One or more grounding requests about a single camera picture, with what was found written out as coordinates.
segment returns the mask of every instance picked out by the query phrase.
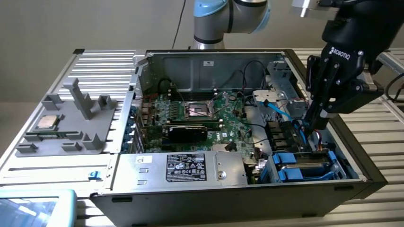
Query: robotiq logo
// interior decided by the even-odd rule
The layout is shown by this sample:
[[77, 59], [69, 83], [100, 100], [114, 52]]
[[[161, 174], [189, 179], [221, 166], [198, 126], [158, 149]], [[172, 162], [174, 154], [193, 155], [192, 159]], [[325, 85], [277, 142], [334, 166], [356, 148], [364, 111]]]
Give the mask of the robotiq logo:
[[345, 58], [346, 60], [349, 60], [349, 58], [350, 58], [349, 54], [346, 54], [345, 52], [337, 50], [333, 47], [330, 48], [330, 51], [329, 51], [329, 54], [332, 54], [332, 53], [336, 54], [336, 55], [338, 55], [340, 57]]

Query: white wall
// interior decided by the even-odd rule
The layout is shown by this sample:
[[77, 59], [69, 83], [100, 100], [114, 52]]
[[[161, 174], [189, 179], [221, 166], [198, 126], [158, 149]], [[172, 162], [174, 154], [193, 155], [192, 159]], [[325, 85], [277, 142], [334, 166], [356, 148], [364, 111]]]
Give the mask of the white wall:
[[[322, 47], [325, 21], [289, 14], [272, 0], [257, 34], [225, 35], [228, 48]], [[169, 49], [182, 0], [0, 0], [0, 101], [37, 102], [76, 48]], [[176, 48], [192, 43], [193, 0], [186, 0]], [[404, 46], [404, 33], [393, 46]]]

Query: screen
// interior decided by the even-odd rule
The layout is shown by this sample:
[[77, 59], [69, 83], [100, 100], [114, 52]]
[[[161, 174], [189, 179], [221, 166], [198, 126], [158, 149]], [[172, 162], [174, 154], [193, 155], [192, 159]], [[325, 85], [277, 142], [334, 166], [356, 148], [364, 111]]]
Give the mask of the screen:
[[0, 199], [1, 227], [45, 227], [57, 197]]

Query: sticker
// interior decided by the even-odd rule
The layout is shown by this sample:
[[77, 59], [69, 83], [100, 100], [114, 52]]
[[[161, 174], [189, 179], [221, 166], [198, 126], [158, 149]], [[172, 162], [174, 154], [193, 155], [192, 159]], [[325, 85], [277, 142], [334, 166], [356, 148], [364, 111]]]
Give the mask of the sticker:
[[140, 164], [140, 163], [152, 163], [152, 159], [153, 159], [153, 156], [148, 155], [148, 156], [137, 156], [136, 157], [136, 163]]
[[213, 66], [214, 65], [214, 61], [202, 61], [202, 65], [204, 66]]
[[204, 154], [166, 155], [168, 182], [206, 181]]

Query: warning label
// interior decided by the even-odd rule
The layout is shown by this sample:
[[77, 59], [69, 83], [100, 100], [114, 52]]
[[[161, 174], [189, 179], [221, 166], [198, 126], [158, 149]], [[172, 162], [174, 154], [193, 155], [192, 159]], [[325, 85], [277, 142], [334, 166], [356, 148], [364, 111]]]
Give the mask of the warning label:
[[205, 181], [205, 172], [204, 154], [166, 155], [168, 182]]

